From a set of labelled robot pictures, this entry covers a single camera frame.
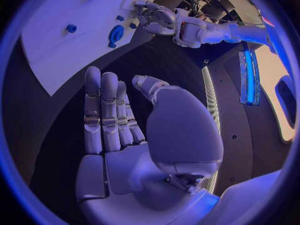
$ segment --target robotic hand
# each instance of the robotic hand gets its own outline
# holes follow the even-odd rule
[[[189,11],[176,8],[174,12],[149,1],[135,2],[136,17],[142,27],[152,34],[173,36],[173,41],[182,46],[199,48],[201,44],[217,44],[221,41],[241,41],[264,44],[272,48],[264,28],[238,25],[228,22],[215,24],[200,18],[189,17]]]
[[[96,67],[86,72],[80,209],[91,224],[196,224],[219,200],[199,186],[223,159],[215,121],[185,89],[150,76],[136,75],[132,84],[153,104],[148,142],[126,84]]]

